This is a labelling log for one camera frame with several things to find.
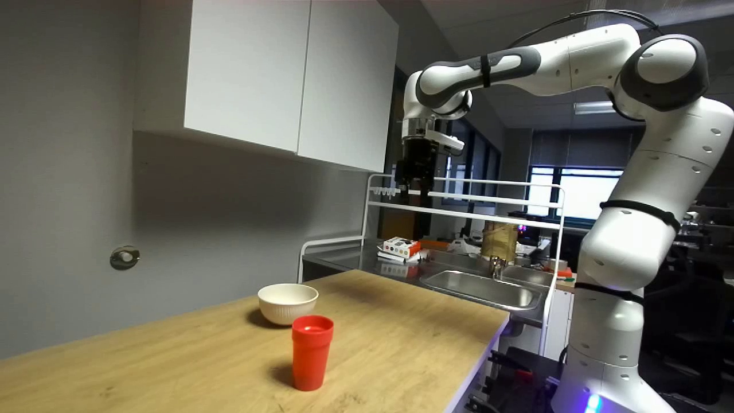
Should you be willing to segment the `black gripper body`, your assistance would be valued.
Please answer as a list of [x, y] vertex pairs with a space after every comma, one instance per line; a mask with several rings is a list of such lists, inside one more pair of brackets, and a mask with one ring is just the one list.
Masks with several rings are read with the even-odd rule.
[[430, 141], [405, 141], [402, 158], [396, 160], [396, 184], [427, 189], [433, 179], [436, 158], [437, 150]]

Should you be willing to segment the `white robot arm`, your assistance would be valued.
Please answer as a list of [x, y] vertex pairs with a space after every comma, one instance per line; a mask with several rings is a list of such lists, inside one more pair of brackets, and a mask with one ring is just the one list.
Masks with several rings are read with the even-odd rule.
[[603, 90], [644, 126], [621, 179], [583, 237], [567, 363], [553, 413], [673, 413], [639, 377], [644, 288], [655, 277], [680, 221], [722, 158], [734, 112], [705, 95], [704, 47], [688, 34], [644, 42], [629, 23], [513, 47], [407, 75], [402, 136], [451, 144], [430, 128], [459, 120], [481, 88], [533, 96]]

